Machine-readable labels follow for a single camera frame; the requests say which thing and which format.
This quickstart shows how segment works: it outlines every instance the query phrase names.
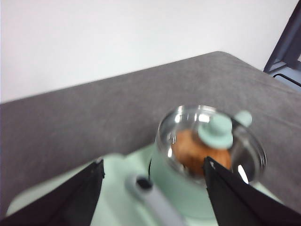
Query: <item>gray handle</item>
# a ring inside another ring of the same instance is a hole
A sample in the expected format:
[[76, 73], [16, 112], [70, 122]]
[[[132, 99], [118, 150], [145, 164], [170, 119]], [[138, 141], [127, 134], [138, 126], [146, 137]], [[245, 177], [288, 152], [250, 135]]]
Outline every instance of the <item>gray handle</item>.
[[127, 190], [143, 202], [163, 226], [185, 226], [184, 219], [161, 191], [144, 176], [131, 175], [126, 179]]

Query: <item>gray table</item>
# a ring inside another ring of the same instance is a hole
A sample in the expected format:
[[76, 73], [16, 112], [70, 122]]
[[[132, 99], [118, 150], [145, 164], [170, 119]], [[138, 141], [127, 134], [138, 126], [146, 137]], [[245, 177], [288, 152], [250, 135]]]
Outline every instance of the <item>gray table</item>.
[[1, 214], [22, 190], [95, 157], [154, 141], [178, 105], [253, 115], [268, 157], [261, 182], [301, 212], [301, 95], [223, 52], [1, 105]]

